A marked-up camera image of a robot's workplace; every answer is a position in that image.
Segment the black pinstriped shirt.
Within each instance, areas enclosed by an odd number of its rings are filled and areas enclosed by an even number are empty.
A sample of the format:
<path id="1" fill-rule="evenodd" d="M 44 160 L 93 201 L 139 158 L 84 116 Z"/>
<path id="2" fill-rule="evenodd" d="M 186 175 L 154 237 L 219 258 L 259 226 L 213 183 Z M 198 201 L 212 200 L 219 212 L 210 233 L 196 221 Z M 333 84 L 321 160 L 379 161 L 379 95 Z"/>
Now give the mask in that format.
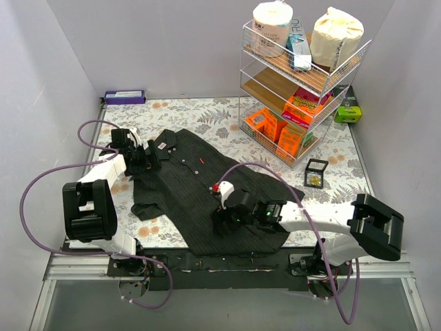
<path id="1" fill-rule="evenodd" d="M 159 170 L 134 175 L 131 211 L 146 221 L 166 215 L 196 256 L 275 253 L 288 234 L 269 234 L 253 225 L 220 237 L 213 231 L 210 214 L 220 201 L 212 186 L 237 162 L 189 130 L 164 130 L 155 140 Z"/>

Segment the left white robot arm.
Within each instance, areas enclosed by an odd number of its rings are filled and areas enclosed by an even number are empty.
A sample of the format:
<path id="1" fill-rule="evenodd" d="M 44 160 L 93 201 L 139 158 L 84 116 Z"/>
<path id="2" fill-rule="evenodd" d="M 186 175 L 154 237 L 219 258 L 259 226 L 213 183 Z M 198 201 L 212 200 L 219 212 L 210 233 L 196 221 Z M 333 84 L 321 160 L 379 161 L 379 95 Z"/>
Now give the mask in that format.
<path id="1" fill-rule="evenodd" d="M 159 170 L 161 161 L 153 140 L 144 146 L 137 128 L 111 130 L 109 151 L 84 177 L 63 186 L 63 213 L 68 239 L 90 243 L 112 255 L 123 254 L 124 269 L 142 274 L 146 258 L 137 253 L 138 241 L 119 229 L 111 189 L 119 177 Z"/>

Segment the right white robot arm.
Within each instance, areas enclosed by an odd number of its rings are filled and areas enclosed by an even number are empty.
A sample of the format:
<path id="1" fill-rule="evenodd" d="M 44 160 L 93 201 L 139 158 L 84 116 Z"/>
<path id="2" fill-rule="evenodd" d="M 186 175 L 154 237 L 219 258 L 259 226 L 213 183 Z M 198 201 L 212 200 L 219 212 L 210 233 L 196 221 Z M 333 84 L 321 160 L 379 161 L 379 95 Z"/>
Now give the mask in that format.
<path id="1" fill-rule="evenodd" d="M 325 250 L 312 256 L 312 267 L 327 274 L 359 257 L 383 261 L 401 257 L 404 217 L 370 194 L 358 194 L 350 203 L 309 205 L 302 210 L 293 201 L 259 201 L 244 190 L 221 190 L 221 204 L 211 213 L 214 231 L 221 236 L 242 225 L 267 233 L 317 229 L 336 237 L 325 239 Z"/>

